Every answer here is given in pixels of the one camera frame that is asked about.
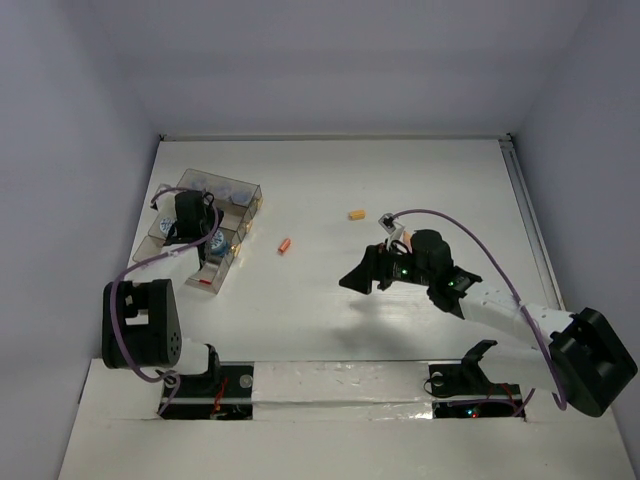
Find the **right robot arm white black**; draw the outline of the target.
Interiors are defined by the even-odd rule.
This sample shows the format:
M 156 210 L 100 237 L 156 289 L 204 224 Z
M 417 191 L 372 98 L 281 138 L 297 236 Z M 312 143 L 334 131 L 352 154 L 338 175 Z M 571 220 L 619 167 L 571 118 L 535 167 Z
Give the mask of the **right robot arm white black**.
M 395 241 L 370 245 L 339 284 L 368 295 L 395 282 L 426 287 L 439 310 L 486 325 L 527 343 L 522 356 L 539 384 L 579 412 L 600 417 L 637 375 L 638 367 L 606 317 L 526 304 L 455 265 L 449 245 L 433 230 L 419 230 L 409 249 Z

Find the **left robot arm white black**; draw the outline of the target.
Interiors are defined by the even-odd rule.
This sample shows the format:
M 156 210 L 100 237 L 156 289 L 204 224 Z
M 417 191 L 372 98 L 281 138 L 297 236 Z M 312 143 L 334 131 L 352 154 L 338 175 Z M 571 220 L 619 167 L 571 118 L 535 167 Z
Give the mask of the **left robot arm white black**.
M 101 354 L 109 369 L 152 382 L 176 366 L 182 336 L 175 290 L 204 264 L 224 214 L 212 193 L 173 188 L 175 220 L 161 251 L 141 260 L 103 291 Z

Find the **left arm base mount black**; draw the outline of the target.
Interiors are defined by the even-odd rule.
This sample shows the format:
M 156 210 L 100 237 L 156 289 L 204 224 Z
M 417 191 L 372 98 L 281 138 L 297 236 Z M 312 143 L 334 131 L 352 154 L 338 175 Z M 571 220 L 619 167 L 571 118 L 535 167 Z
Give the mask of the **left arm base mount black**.
M 159 405 L 165 420 L 244 421 L 253 418 L 253 362 L 223 362 L 216 352 L 209 356 L 207 370 L 182 375 L 175 396 L 164 387 Z

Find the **clear bead cup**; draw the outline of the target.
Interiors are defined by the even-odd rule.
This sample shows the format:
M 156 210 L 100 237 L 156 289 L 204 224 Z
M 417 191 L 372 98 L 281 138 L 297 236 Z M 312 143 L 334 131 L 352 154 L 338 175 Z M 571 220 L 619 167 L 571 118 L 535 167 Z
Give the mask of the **clear bead cup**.
M 204 176 L 194 177 L 191 182 L 191 188 L 197 191 L 207 191 L 209 188 L 208 179 Z
M 227 182 L 222 182 L 211 186 L 209 191 L 213 194 L 216 200 L 230 201 L 233 193 L 233 187 Z
M 231 194 L 231 202 L 243 207 L 248 207 L 252 198 L 253 191 L 250 188 L 237 188 Z

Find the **red white pen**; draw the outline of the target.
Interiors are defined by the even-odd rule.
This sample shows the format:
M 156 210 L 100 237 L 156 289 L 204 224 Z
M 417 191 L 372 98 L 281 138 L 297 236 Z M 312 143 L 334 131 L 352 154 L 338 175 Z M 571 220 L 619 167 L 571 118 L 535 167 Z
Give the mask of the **red white pen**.
M 187 284 L 208 290 L 217 288 L 218 267 L 216 265 L 205 263 L 197 272 L 190 275 Z

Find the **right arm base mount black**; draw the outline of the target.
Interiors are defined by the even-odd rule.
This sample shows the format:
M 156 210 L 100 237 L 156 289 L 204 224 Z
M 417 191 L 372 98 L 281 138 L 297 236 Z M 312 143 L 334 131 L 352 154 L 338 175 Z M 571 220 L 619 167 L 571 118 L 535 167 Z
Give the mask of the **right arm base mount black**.
M 482 340 L 461 360 L 430 364 L 423 390 L 433 399 L 435 419 L 477 420 L 525 416 L 517 384 L 492 383 L 480 368 L 484 355 L 497 345 Z

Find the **orange highlighter marker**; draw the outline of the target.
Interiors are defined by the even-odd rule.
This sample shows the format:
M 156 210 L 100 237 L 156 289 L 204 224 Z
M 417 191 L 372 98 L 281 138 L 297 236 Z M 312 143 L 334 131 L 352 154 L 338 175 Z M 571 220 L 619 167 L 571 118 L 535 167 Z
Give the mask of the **orange highlighter marker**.
M 412 235 L 408 231 L 403 232 L 402 243 L 407 247 L 409 251 L 412 250 L 411 237 Z

